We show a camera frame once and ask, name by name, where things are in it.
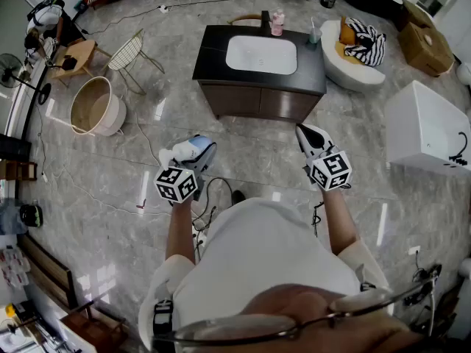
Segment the large cardboard box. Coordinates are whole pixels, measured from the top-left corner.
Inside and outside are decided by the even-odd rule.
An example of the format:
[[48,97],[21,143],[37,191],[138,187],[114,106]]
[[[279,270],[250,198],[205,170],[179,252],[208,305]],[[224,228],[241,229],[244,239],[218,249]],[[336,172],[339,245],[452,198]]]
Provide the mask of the large cardboard box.
[[408,22],[397,39],[406,62],[433,77],[447,73],[455,62],[444,35],[434,27],[419,27]]

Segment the pink bottle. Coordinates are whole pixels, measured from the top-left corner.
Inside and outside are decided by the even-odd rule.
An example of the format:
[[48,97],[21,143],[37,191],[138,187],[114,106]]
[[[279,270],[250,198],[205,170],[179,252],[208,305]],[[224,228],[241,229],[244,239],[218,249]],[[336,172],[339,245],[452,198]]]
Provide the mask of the pink bottle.
[[285,14],[282,9],[277,10],[272,17],[271,34],[280,37],[283,33],[283,26],[285,22]]

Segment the person's white shirt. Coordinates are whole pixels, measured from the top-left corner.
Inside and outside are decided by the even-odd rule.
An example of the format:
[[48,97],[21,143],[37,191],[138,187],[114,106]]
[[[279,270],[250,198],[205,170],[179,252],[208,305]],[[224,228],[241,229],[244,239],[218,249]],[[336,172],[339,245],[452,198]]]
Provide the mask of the person's white shirt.
[[140,307],[138,330],[146,348],[158,302],[173,303],[172,329],[235,315],[276,285],[307,285],[347,296],[361,285],[388,288],[363,241],[328,251],[293,207],[260,198],[225,210],[212,223],[199,263],[174,254],[156,270]]

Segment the white bathtub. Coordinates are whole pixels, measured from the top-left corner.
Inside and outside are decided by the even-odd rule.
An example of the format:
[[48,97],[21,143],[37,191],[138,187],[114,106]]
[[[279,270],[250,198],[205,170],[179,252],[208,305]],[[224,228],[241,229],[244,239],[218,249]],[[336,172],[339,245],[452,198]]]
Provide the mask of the white bathtub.
[[[412,81],[385,106],[386,159],[390,163],[444,175],[471,175],[471,125],[468,117],[447,99]],[[466,166],[449,161],[464,146]]]

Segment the small wooden table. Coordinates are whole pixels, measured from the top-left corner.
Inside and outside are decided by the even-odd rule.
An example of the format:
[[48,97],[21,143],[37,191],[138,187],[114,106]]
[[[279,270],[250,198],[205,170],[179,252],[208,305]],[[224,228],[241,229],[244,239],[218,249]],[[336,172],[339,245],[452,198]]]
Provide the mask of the small wooden table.
[[[111,58],[109,53],[98,47],[95,40],[83,40],[68,46],[66,49],[60,52],[57,62],[51,68],[51,78],[59,80],[66,87],[68,86],[63,81],[65,78],[71,78],[73,76],[79,76],[83,74],[87,74],[93,78],[94,75],[92,74],[89,67],[96,51],[106,56],[108,59]],[[66,62],[71,62],[71,60],[76,60],[74,67],[68,67],[67,70],[65,70],[63,68],[64,64]]]

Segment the white plastic bottle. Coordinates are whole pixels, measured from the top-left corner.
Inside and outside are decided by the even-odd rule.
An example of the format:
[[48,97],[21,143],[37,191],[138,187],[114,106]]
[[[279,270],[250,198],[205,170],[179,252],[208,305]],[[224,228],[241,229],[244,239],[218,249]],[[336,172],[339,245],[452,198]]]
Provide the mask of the white plastic bottle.
[[161,149],[158,159],[164,170],[167,170],[172,163],[182,163],[195,160],[206,150],[213,141],[203,135],[197,135],[183,142],[176,143],[171,149]]

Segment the small cardboard box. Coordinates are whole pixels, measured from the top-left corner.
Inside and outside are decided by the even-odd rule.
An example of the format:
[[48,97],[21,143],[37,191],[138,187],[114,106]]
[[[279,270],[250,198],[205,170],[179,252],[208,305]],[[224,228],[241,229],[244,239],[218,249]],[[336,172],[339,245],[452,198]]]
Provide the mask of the small cardboard box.
[[426,12],[408,0],[402,0],[402,7],[394,24],[401,32],[408,23],[413,23],[420,28],[434,28],[434,23]]

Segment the person's left forearm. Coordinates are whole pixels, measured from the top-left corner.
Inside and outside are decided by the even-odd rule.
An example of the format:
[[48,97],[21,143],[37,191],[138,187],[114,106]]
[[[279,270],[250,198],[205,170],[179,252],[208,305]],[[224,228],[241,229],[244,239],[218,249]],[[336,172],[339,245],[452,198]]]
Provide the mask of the person's left forearm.
[[171,211],[169,233],[166,243],[166,259],[180,255],[195,264],[191,220],[192,199],[174,204]]

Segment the person's thin-framed glasses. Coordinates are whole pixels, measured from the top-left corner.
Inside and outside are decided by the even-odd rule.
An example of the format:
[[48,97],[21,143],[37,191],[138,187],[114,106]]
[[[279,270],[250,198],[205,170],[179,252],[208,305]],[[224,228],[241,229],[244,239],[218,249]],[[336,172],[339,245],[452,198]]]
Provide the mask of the person's thin-framed glasses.
[[332,302],[327,315],[304,323],[283,315],[249,314],[216,318],[170,330],[166,324],[153,325],[151,347],[161,352],[173,351],[174,344],[183,347],[240,346],[265,343],[276,339],[298,338],[304,328],[327,322],[334,327],[339,321],[383,310],[390,305],[416,296],[428,297],[431,313],[435,313],[434,290],[439,272],[431,269],[426,277],[392,291],[369,287],[355,296],[345,296]]

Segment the person's right forearm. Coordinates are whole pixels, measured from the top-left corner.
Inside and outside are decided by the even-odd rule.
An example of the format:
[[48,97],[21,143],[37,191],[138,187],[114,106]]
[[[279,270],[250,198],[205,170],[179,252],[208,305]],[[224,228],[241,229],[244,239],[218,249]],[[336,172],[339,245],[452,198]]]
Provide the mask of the person's right forearm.
[[339,256],[360,240],[353,218],[339,189],[322,191],[332,253]]

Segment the dark wooden vanity cabinet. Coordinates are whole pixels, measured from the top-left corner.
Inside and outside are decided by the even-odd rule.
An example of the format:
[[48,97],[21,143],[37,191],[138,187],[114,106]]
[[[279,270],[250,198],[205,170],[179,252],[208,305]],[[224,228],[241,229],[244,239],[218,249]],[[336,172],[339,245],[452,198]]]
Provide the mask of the dark wooden vanity cabinet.
[[271,37],[268,29],[255,26],[205,28],[192,78],[213,114],[302,123],[327,93],[322,44],[311,43],[306,33],[286,30],[281,39],[295,47],[293,73],[237,70],[227,64],[226,56],[230,41],[239,36]]

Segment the black green bag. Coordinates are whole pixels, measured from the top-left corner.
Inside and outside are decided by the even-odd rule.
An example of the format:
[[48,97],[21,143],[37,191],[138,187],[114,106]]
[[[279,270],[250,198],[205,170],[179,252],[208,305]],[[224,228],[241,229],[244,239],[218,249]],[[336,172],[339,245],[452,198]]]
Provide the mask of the black green bag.
[[43,211],[35,204],[24,204],[19,210],[21,221],[28,227],[43,226]]

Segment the white sink basin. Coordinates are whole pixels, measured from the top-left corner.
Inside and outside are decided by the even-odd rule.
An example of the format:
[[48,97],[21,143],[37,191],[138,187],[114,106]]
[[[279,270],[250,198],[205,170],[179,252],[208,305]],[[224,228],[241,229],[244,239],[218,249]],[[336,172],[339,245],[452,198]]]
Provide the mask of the white sink basin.
[[297,70],[297,48],[289,40],[237,35],[229,40],[225,62],[238,71],[291,75]]

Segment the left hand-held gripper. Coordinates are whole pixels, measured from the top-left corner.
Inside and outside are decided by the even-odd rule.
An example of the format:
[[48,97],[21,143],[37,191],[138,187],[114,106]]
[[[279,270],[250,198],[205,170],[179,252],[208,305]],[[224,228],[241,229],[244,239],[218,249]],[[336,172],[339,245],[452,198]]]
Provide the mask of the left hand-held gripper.
[[209,168],[216,151],[217,144],[212,142],[195,161],[170,160],[167,166],[161,162],[154,179],[159,196],[172,203],[183,203],[188,199],[198,201],[205,184],[202,173]]

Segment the round wooden tub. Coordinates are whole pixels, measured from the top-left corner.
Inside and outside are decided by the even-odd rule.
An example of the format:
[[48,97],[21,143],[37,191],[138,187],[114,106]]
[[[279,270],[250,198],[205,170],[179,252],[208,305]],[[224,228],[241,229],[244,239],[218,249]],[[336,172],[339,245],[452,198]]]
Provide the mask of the round wooden tub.
[[77,92],[71,105],[70,125],[78,135],[111,136],[121,131],[126,104],[113,92],[110,81],[97,76]]

